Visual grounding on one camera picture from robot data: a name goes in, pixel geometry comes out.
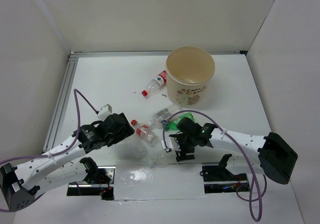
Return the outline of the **red cap bottle near bin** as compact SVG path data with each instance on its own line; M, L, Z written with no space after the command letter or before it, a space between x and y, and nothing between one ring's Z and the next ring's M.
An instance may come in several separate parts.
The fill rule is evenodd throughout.
M148 97L157 93L163 85L167 83L166 70L160 72L155 78L153 78L141 92L144 97Z

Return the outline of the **large clear crushed bottle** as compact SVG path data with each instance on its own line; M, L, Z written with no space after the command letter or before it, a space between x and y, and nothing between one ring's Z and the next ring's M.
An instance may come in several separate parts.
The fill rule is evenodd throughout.
M176 155L172 152L166 153L166 152L159 152L154 155L152 155L148 159L148 165L150 168L162 168L166 167L170 164L176 163Z

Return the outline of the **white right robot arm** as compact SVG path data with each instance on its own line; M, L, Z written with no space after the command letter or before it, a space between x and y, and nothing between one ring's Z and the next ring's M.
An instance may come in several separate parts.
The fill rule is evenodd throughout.
M178 132L162 142L166 151L174 150L178 162L193 160L195 147L228 150L219 162L218 174L224 180L250 173L265 175L279 184L288 184L298 154L276 134L248 135L206 123L200 126L185 117L178 123Z

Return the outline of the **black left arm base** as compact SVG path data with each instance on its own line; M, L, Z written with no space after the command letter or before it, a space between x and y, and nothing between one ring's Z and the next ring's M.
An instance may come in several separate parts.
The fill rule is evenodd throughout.
M85 167L84 180L71 182L67 196L99 196L101 200L114 200L115 166L98 166L90 157L84 157L80 163Z

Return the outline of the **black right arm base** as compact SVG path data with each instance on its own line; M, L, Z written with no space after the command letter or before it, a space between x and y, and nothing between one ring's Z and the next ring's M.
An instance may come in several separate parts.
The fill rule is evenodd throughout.
M231 193L236 192L237 188L239 192L250 191L246 174L234 175L226 169L227 161L231 157L231 154L225 154L219 163L202 166L199 174L203 178L205 194Z

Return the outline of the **green plastic bottle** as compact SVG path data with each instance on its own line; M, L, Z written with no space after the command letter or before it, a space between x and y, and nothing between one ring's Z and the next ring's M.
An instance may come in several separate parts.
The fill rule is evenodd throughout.
M172 120L170 120L166 127L165 127L165 131L176 131L179 130L177 125L179 124L179 122L183 119L183 118L189 118L192 121L194 121L194 116L191 112L186 112L185 114L181 114L178 117L174 117Z

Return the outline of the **red cap bottle red label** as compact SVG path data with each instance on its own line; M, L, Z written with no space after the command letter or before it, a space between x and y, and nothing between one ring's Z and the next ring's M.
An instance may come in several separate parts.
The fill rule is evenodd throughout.
M155 146L157 142L157 136L146 124L139 123L136 120L132 120L131 125L135 129L136 135L142 141L144 141L150 147Z

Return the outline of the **cream cartoon capybara bin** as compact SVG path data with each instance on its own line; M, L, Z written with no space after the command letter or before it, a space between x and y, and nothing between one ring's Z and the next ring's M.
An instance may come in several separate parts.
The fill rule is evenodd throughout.
M165 70L169 99L182 107L190 107L206 95L208 82L215 73L215 62L201 48L180 47L168 55Z

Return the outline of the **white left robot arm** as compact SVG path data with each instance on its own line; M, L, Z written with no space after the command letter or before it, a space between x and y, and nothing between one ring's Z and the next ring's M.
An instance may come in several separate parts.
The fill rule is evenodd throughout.
M99 180L110 182L105 171L87 156L94 150L110 147L134 134L124 114L111 114L105 120L81 126L68 139L40 158L0 168L0 189L8 212L20 211L49 190L65 184Z

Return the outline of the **clear bottle blue white label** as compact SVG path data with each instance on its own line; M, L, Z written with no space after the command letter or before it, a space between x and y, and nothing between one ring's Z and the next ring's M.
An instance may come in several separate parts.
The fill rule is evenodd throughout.
M147 126L151 129L163 129L167 120L176 112L181 111L183 108L179 105L172 104L154 114Z

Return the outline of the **clear bottle white cap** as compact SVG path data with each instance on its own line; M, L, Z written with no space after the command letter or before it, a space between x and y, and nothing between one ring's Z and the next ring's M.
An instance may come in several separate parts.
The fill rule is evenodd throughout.
M137 136L132 136L121 142L120 156L123 159L141 160L148 155L148 150L142 140Z

